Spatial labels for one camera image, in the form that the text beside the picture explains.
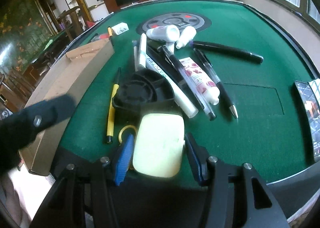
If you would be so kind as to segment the cream rounded plastic case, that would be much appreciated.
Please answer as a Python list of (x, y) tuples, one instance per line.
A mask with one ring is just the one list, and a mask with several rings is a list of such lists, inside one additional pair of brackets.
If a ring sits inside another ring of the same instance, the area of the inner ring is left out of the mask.
[(172, 178), (180, 170), (184, 144), (181, 115), (147, 114), (138, 128), (133, 167), (151, 177)]

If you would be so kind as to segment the yellow black pen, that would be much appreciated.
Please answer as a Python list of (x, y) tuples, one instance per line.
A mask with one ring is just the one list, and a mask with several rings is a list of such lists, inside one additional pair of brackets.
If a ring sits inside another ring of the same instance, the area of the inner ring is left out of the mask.
[(107, 129), (106, 129), (106, 143), (107, 144), (111, 144), (113, 142), (114, 119), (115, 119), (116, 110), (113, 107), (112, 101), (113, 101), (114, 96), (117, 93), (117, 90), (119, 89), (120, 75), (121, 75), (121, 68), (119, 67), (117, 70), (117, 74), (114, 78), (114, 83), (113, 83), (112, 92), (111, 92), (110, 106), (109, 106), (109, 110), (108, 110)]

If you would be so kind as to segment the long white tube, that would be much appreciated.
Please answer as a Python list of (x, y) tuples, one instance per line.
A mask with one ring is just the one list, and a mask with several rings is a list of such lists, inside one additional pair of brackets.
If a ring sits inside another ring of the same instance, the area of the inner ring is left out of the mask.
[(191, 100), (184, 94), (184, 92), (178, 87), (178, 85), (174, 83), (174, 81), (159, 67), (159, 65), (157, 65), (148, 55), (145, 55), (145, 57), (146, 67), (159, 73), (170, 84), (171, 88), (174, 91), (176, 104), (183, 110), (183, 112), (189, 118), (195, 117), (199, 111), (191, 102)]

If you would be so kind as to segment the rose print cream tube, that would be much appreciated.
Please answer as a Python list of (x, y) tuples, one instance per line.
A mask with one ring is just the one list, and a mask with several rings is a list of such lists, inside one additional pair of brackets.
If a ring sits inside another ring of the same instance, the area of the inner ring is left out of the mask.
[(190, 57), (180, 59), (180, 62), (196, 84), (199, 92), (204, 95), (206, 101), (212, 105), (217, 105), (220, 101), (220, 90), (206, 72)]

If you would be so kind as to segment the white slim pen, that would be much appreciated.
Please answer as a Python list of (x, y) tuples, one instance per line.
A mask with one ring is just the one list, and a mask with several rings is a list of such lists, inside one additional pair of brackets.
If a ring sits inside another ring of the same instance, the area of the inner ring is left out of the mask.
[(146, 47), (147, 37), (145, 33), (142, 33), (139, 44), (138, 70), (142, 70), (146, 66)]

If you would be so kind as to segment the black clear ballpoint pen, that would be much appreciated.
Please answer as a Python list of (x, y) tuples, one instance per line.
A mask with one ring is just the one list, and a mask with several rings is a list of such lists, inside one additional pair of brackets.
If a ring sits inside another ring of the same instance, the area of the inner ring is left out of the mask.
[(195, 56), (199, 59), (200, 63), (203, 65), (203, 68), (206, 74), (211, 78), (211, 80), (216, 84), (217, 88), (220, 90), (220, 96), (225, 100), (225, 103), (228, 106), (233, 117), (235, 119), (238, 119), (239, 115), (238, 115), (236, 106), (233, 100), (231, 99), (229, 93), (227, 92), (223, 82), (221, 82), (221, 79), (219, 78), (217, 73), (214, 71), (211, 62), (206, 57), (204, 52), (202, 52), (201, 50), (193, 48), (193, 51), (195, 53)]

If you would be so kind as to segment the black round plastic holder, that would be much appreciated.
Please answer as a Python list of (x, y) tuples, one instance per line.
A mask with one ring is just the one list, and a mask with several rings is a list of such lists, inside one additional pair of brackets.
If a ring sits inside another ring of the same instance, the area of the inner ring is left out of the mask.
[(120, 84), (112, 105), (125, 114), (140, 116), (169, 110), (175, 105), (175, 94), (166, 78), (153, 70), (143, 69)]

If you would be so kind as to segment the thick black marker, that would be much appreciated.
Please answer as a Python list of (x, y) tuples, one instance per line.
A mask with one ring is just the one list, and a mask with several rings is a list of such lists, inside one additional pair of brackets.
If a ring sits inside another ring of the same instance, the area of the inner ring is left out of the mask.
[(236, 48), (232, 46), (226, 46), (219, 43), (205, 42), (205, 41), (191, 41), (191, 47), (209, 50), (212, 52), (218, 52), (227, 54), (239, 59), (248, 60), (253, 63), (261, 64), (264, 61), (264, 57), (245, 49)]

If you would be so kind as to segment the clear barrel black gel pen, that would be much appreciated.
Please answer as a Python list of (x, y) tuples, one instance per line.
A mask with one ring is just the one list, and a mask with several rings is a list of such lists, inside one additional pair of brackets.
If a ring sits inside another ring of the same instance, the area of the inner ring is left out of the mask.
[(213, 121), (214, 119), (216, 119), (216, 115), (213, 109), (211, 108), (209, 103), (206, 101), (204, 95), (200, 93), (200, 91), (197, 89), (196, 84), (193, 82), (192, 78), (187, 74), (187, 71), (184, 69), (183, 65), (178, 60), (178, 58), (176, 58), (173, 52), (171, 52), (166, 45), (163, 45), (161, 49), (163, 49), (165, 56), (171, 61), (176, 71), (178, 71), (178, 73), (182, 76), (184, 81), (187, 83), (189, 89), (192, 91), (193, 95), (197, 99), (204, 113), (208, 116), (209, 120)]

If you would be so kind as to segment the small white bottle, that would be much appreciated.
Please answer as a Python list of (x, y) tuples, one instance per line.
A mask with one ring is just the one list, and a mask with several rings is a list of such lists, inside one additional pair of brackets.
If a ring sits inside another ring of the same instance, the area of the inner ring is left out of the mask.
[(184, 30), (181, 32), (178, 41), (176, 42), (176, 48), (181, 49), (185, 47), (190, 41), (193, 40), (196, 34), (197, 31), (193, 26), (185, 27)]

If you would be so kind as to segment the orange black marker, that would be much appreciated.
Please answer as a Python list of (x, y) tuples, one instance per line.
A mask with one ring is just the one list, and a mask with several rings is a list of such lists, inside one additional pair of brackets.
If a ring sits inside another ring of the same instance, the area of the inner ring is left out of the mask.
[(113, 30), (111, 27), (108, 27), (107, 28), (107, 31), (108, 31), (108, 38), (109, 38), (109, 41), (112, 43), (112, 45), (114, 45), (113, 43)]

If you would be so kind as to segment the large white bottle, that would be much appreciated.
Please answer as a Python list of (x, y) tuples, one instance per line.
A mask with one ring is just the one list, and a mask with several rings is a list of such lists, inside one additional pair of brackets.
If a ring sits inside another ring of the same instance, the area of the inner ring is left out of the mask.
[(180, 38), (180, 31), (175, 25), (158, 26), (146, 31), (149, 39), (163, 42), (176, 42)]

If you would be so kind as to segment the white small card box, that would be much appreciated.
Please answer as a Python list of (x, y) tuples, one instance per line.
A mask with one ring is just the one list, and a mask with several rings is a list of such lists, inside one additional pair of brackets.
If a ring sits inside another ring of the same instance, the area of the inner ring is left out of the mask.
[(129, 30), (127, 23), (121, 22), (112, 27), (113, 32), (116, 35), (121, 35)]

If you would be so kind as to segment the smartphone with lit screen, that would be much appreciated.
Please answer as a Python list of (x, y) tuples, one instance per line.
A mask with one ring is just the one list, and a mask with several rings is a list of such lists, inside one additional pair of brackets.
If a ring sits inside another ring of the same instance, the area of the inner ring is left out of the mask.
[(308, 83), (296, 80), (294, 86), (308, 119), (313, 159), (315, 162), (319, 162), (319, 78)]

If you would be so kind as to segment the round grey table control panel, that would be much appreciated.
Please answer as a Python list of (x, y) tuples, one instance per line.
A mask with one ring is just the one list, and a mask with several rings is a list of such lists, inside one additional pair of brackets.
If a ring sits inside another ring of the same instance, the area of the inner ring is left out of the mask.
[(136, 28), (136, 32), (141, 34), (151, 28), (167, 26), (170, 24), (177, 26), (180, 32), (187, 26), (193, 26), (198, 32), (200, 32), (209, 28), (212, 25), (212, 22), (206, 16), (195, 13), (165, 13), (140, 23)]

